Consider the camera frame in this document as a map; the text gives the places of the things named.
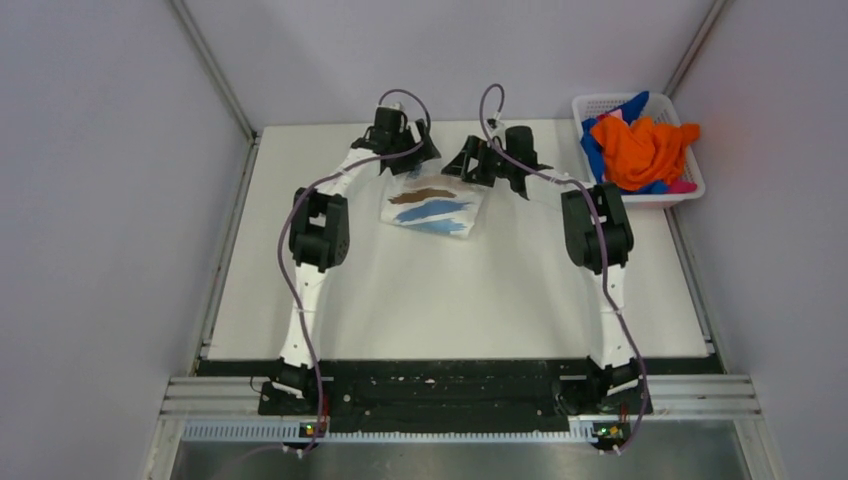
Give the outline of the white t shirt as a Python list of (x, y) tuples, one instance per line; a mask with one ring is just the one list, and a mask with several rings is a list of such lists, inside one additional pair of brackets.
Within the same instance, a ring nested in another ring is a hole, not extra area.
[(489, 189), (444, 175), (441, 167), (426, 162), (388, 179), (380, 220), (388, 225), (466, 239)]

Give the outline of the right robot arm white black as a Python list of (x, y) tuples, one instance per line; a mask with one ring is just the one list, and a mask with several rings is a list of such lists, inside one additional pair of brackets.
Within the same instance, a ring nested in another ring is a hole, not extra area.
[(504, 180), (520, 197), (557, 210), (569, 260), (587, 281), (595, 304), (588, 317), (588, 372), (582, 400), (612, 412), (637, 390), (644, 362), (623, 322), (625, 268), (635, 244), (621, 192), (612, 183), (592, 185), (539, 162), (528, 126), (497, 136), (470, 136), (442, 169), (465, 183), (491, 187)]

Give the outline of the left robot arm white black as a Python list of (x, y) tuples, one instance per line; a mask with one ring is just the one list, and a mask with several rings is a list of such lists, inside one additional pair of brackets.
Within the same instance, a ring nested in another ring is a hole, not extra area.
[(271, 384), (297, 413), (314, 410), (323, 397), (313, 336), (329, 271), (350, 250), (349, 201), (388, 171), (397, 176), (438, 156), (428, 110), (411, 123), (400, 103), (379, 106), (372, 125), (350, 146), (329, 175), (298, 189), (278, 239), (277, 260), (292, 295), (281, 367)]

